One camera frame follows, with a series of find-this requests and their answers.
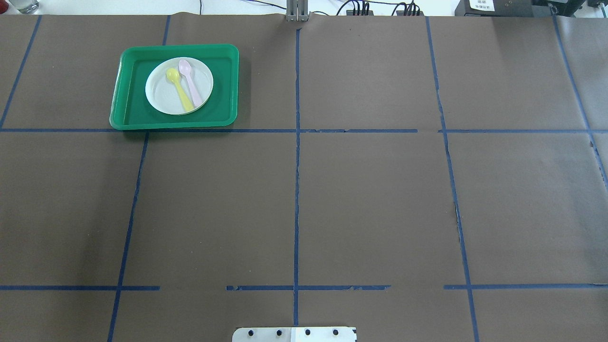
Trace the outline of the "pink plastic spoon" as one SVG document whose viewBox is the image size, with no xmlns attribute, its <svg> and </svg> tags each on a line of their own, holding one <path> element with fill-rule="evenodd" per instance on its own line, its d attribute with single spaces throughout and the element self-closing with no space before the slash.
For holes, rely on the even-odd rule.
<svg viewBox="0 0 608 342">
<path fill-rule="evenodd" d="M 193 69 L 192 65 L 189 63 L 188 60 L 180 59 L 180 61 L 178 62 L 178 71 L 180 72 L 181 76 L 185 77 L 185 80 L 189 87 L 193 105 L 195 107 L 201 106 L 203 104 L 203 101 L 202 101 L 202 98 L 200 97 L 199 91 L 196 87 L 196 84 L 195 84 L 195 81 L 193 78 L 194 69 Z"/>
</svg>

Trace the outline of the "white round plate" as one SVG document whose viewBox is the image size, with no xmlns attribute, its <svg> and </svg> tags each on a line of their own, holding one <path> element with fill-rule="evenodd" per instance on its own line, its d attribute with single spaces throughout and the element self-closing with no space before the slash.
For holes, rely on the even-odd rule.
<svg viewBox="0 0 608 342">
<path fill-rule="evenodd" d="M 178 70 L 178 62 L 180 59 L 188 60 L 192 65 L 194 72 L 193 78 L 196 87 L 199 91 L 200 97 L 202 98 L 203 104 L 195 107 L 189 113 L 184 111 L 181 105 L 180 98 L 174 85 L 166 78 L 166 71 L 169 68 L 176 68 Z M 181 86 L 185 93 L 191 99 L 188 84 L 184 76 L 181 76 Z M 160 65 L 154 68 L 146 80 L 145 94 L 148 102 L 158 111 L 169 115 L 185 115 L 191 114 L 196 110 L 199 110 L 207 103 L 210 99 L 211 93 L 214 89 L 214 76 L 211 73 L 209 67 L 200 60 L 196 60 L 191 57 L 176 57 L 162 62 Z"/>
</svg>

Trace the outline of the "yellow plastic spoon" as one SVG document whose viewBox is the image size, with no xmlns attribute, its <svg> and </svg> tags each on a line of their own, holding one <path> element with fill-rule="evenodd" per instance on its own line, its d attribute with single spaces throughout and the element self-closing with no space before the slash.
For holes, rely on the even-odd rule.
<svg viewBox="0 0 608 342">
<path fill-rule="evenodd" d="M 181 74 L 176 68 L 169 68 L 166 71 L 166 78 L 174 85 L 176 91 L 178 93 L 178 97 L 180 98 L 180 103 L 184 108 L 186 113 L 194 110 L 193 102 L 190 100 L 188 95 L 185 93 L 183 87 L 181 86 Z"/>
</svg>

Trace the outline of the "far black orange connector block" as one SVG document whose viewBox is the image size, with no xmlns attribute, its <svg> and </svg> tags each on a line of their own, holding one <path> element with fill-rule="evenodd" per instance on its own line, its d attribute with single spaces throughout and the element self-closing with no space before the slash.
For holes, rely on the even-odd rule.
<svg viewBox="0 0 608 342">
<path fill-rule="evenodd" d="M 348 4 L 352 3 L 352 9 L 347 9 Z M 371 11 L 371 2 L 366 0 L 347 0 L 343 3 L 343 5 L 339 8 L 336 15 L 344 10 L 345 15 L 347 16 L 368 16 L 373 15 L 373 11 Z"/>
</svg>

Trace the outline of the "black orange connector block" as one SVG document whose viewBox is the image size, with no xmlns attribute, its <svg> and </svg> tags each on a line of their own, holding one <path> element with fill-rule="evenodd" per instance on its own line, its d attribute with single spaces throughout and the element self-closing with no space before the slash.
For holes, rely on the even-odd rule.
<svg viewBox="0 0 608 342">
<path fill-rule="evenodd" d="M 409 3 L 400 2 L 397 4 L 391 15 L 397 17 L 421 17 L 424 14 L 415 1 L 412 0 Z"/>
<path fill-rule="evenodd" d="M 352 9 L 347 9 L 348 4 L 352 3 Z M 347 0 L 343 3 L 343 5 L 339 8 L 336 15 L 344 10 L 345 15 L 347 16 L 368 16 L 373 15 L 373 11 L 371 11 L 371 2 L 366 0 Z"/>
</svg>

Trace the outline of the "white central pillar with base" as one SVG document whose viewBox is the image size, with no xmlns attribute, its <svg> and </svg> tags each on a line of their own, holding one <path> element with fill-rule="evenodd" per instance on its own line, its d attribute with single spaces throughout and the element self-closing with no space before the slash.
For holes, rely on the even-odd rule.
<svg viewBox="0 0 608 342">
<path fill-rule="evenodd" d="M 356 342 L 355 327 L 242 327 L 234 331 L 233 342 Z"/>
</svg>

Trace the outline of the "green plastic tray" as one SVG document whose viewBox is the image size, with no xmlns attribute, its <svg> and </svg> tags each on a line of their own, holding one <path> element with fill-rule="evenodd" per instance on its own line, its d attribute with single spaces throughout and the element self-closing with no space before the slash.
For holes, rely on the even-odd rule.
<svg viewBox="0 0 608 342">
<path fill-rule="evenodd" d="M 152 70 L 176 57 L 200 60 L 214 76 L 210 99 L 191 114 L 164 114 L 146 99 L 146 80 Z M 239 51 L 234 45 L 131 47 L 120 57 L 109 123 L 117 130 L 229 126 L 238 115 L 238 93 Z"/>
</svg>

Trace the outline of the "near black orange connector block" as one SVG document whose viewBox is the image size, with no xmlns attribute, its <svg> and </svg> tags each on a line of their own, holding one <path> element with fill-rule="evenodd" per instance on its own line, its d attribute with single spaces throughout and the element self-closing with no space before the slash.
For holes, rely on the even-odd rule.
<svg viewBox="0 0 608 342">
<path fill-rule="evenodd" d="M 409 3 L 400 2 L 397 4 L 391 15 L 397 17 L 421 17 L 424 14 L 415 1 L 412 0 Z"/>
</svg>

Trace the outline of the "black desktop box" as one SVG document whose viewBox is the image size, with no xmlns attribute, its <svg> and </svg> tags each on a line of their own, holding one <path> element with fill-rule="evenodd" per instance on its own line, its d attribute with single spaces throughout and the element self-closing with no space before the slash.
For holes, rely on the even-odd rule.
<svg viewBox="0 0 608 342">
<path fill-rule="evenodd" d="M 456 17 L 551 17 L 547 6 L 535 6 L 532 0 L 461 0 L 454 10 Z"/>
</svg>

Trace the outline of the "clear water bottle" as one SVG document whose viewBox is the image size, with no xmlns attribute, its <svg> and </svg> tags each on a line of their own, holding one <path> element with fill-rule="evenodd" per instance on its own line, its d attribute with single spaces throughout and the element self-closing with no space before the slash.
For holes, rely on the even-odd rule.
<svg viewBox="0 0 608 342">
<path fill-rule="evenodd" d="M 39 0 L 8 0 L 12 7 L 22 14 L 32 14 L 39 9 Z"/>
</svg>

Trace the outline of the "aluminium frame post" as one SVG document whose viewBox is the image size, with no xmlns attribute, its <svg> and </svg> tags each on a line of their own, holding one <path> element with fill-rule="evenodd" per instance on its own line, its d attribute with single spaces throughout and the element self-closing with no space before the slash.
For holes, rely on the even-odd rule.
<svg viewBox="0 0 608 342">
<path fill-rule="evenodd" d="M 310 19 L 308 0 L 287 0 L 286 2 L 286 21 L 287 22 L 306 22 Z"/>
</svg>

